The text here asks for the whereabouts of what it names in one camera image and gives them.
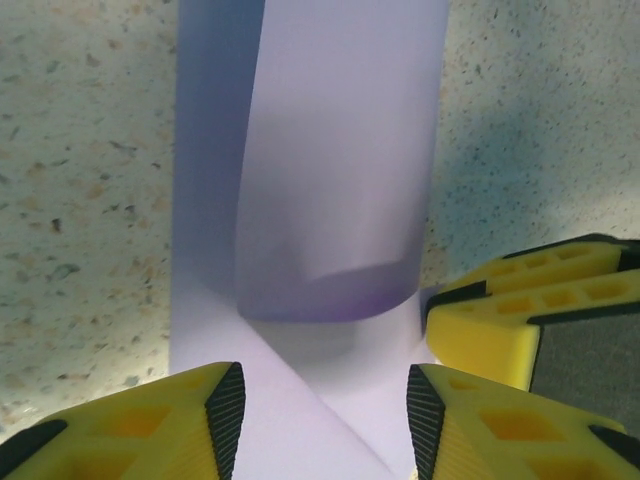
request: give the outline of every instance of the granite surface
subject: granite surface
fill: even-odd
[[[166,374],[176,19],[0,2],[0,442]],[[636,0],[454,0],[424,283],[640,237],[639,85]]]

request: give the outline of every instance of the speckled countertop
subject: speckled countertop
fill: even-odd
[[[0,3],[0,442],[166,373],[176,17]],[[425,283],[640,237],[639,52],[636,0],[452,2]]]

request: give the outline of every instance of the paper sheet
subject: paper sheet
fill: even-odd
[[[235,227],[262,13],[249,0],[180,5],[170,373],[243,363],[236,480],[405,480],[414,466],[409,365],[432,361],[419,294],[340,324],[249,322],[236,309]]]

